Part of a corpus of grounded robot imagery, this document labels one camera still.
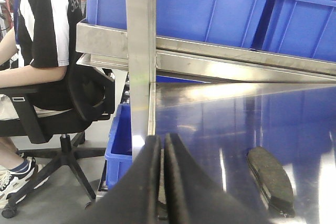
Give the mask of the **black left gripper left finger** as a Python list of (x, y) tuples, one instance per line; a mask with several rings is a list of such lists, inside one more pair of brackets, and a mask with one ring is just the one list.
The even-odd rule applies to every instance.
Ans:
[(69, 223), (157, 223), (161, 140), (149, 135), (126, 174)]

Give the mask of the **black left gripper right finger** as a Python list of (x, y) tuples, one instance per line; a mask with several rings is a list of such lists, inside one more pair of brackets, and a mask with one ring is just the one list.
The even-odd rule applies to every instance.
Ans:
[(269, 223), (224, 192), (176, 133), (164, 139), (164, 183), (170, 223)]

